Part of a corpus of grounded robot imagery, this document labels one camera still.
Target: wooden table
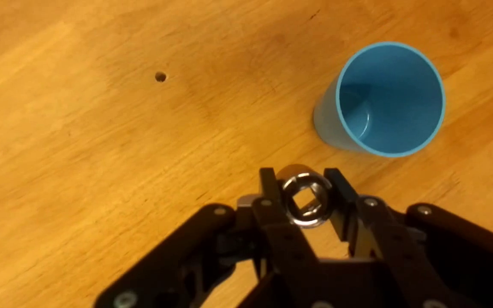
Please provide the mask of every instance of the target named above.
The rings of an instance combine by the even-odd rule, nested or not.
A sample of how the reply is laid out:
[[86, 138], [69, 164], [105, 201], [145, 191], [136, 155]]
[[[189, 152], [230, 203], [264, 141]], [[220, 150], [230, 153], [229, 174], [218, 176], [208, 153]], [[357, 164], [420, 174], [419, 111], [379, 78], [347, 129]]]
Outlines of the wooden table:
[[[407, 158], [331, 148], [316, 102], [388, 39], [441, 68], [442, 133]], [[199, 206], [292, 162], [493, 230], [493, 1], [0, 0], [0, 308], [92, 306]], [[311, 232], [321, 254], [328, 230]], [[252, 285], [242, 265], [208, 306]]]

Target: blue cup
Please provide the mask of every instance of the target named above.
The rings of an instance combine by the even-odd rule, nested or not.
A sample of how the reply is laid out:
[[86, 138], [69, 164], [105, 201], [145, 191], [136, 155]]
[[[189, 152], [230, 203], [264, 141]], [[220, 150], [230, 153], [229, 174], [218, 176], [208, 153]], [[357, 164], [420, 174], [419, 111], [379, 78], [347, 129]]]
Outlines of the blue cup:
[[434, 63], [403, 42], [359, 51], [314, 112], [328, 143], [384, 157], [427, 146], [446, 114], [446, 92]]

